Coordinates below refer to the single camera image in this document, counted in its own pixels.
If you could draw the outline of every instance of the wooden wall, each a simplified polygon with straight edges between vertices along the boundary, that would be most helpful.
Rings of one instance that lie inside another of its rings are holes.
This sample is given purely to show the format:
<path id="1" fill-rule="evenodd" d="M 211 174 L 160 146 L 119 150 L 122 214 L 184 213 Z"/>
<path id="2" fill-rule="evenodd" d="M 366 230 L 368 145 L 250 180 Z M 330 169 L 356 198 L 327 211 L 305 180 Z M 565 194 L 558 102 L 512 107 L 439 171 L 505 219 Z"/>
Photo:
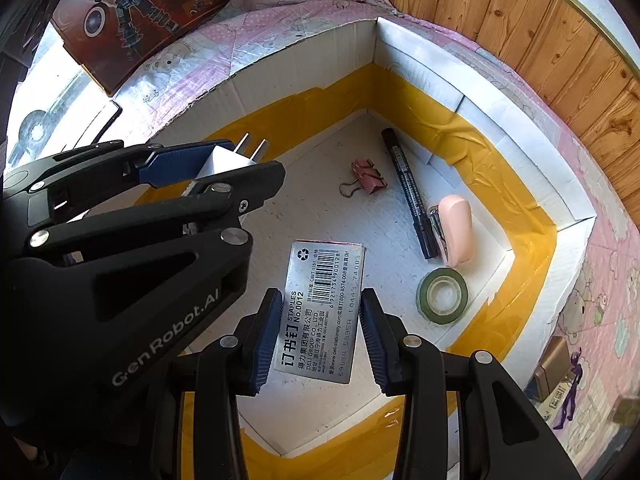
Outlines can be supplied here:
<path id="1" fill-rule="evenodd" d="M 640 84 L 564 0 L 391 0 L 516 69 L 580 137 L 640 224 Z"/>

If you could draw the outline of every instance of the brown packing tape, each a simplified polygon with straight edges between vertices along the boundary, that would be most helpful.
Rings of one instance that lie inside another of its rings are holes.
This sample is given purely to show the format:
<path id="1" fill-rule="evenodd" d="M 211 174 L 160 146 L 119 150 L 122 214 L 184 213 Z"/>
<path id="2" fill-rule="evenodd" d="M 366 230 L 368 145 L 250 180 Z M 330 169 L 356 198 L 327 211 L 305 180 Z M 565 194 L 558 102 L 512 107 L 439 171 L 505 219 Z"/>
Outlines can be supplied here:
<path id="1" fill-rule="evenodd" d="M 463 118 L 401 77 L 369 64 L 326 89 L 313 88 L 265 106 L 208 138 L 238 140 L 245 132 L 251 132 L 270 142 L 268 160 L 361 108 L 373 108 L 455 166 L 469 189 L 504 229 L 515 256 L 511 270 L 492 300 L 480 308 L 447 349 L 467 356 L 476 349 L 485 349 L 502 361 L 524 328 L 542 290 L 556 249 L 557 229 L 502 155 Z M 161 197 L 169 198 L 162 190 L 149 190 L 139 202 Z M 447 399 L 451 414 L 455 395 L 448 394 Z M 394 467 L 401 404 L 402 397 L 391 400 L 350 430 L 295 458 L 274 456 L 244 434 L 242 442 L 250 478 L 382 480 Z M 187 435 L 187 428 L 193 424 L 190 417 L 193 409 L 185 409 L 183 479 L 193 478 L 191 440 Z"/>

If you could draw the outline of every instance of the barcode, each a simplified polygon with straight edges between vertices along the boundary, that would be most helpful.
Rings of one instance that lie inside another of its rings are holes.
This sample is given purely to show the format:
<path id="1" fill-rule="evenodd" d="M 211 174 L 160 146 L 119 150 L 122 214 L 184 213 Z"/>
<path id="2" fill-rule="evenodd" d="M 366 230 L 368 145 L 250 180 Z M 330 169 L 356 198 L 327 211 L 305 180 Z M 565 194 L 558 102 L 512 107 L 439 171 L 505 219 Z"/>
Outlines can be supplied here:
<path id="1" fill-rule="evenodd" d="M 400 171 L 408 171 L 409 168 L 407 168 L 406 164 L 404 163 L 404 153 L 397 146 L 394 146 L 392 149 L 394 150 L 394 155 L 396 156 L 396 160 L 398 161 L 398 168 L 400 168 Z"/>
<path id="2" fill-rule="evenodd" d="M 311 301 L 331 303 L 331 284 L 334 281 L 334 262 L 338 251 L 320 249 L 316 258 L 316 273 L 311 286 Z"/>

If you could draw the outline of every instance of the tape roll core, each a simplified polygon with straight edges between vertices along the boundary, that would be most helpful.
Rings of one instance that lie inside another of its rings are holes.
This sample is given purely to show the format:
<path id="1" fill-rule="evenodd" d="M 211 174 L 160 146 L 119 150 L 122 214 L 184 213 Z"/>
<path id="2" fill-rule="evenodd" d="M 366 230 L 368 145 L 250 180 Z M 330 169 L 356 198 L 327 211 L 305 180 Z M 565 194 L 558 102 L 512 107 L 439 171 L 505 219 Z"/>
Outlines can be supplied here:
<path id="1" fill-rule="evenodd" d="M 466 309 L 469 293 L 465 279 L 456 270 L 432 270 L 418 285 L 416 303 L 420 313 L 440 325 L 454 322 Z"/>

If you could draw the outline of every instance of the silver screw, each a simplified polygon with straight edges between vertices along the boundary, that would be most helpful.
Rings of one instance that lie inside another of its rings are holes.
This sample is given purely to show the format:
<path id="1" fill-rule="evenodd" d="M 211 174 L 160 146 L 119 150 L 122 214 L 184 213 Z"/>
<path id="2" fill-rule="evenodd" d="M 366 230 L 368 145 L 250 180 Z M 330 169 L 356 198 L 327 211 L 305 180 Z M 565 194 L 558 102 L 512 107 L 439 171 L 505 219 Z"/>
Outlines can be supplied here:
<path id="1" fill-rule="evenodd" d="M 37 191 L 44 187 L 44 180 L 39 180 L 29 188 L 29 191 Z"/>
<path id="2" fill-rule="evenodd" d="M 226 182 L 216 182 L 215 184 L 211 184 L 211 190 L 216 193 L 228 193 L 231 191 L 231 186 Z"/>
<path id="3" fill-rule="evenodd" d="M 417 335 L 406 335 L 404 339 L 402 339 L 404 346 L 408 346 L 409 348 L 418 348 L 422 344 L 422 339 L 420 339 Z"/>
<path id="4" fill-rule="evenodd" d="M 220 340 L 220 346 L 222 348 L 233 348 L 238 344 L 238 338 L 234 335 L 225 335 Z"/>
<path id="5" fill-rule="evenodd" d="M 229 245 L 244 245 L 249 241 L 249 233 L 237 227 L 227 227 L 220 234 L 220 238 Z"/>
<path id="6" fill-rule="evenodd" d="M 489 354 L 489 352 L 486 352 L 484 350 L 476 352 L 476 361 L 482 363 L 483 365 L 487 365 L 493 360 L 494 358 L 491 357 L 491 354 Z"/>
<path id="7" fill-rule="evenodd" d="M 31 247 L 40 247 L 44 245 L 44 242 L 49 240 L 49 231 L 46 229 L 42 229 L 41 231 L 36 231 L 29 240 L 29 245 Z"/>

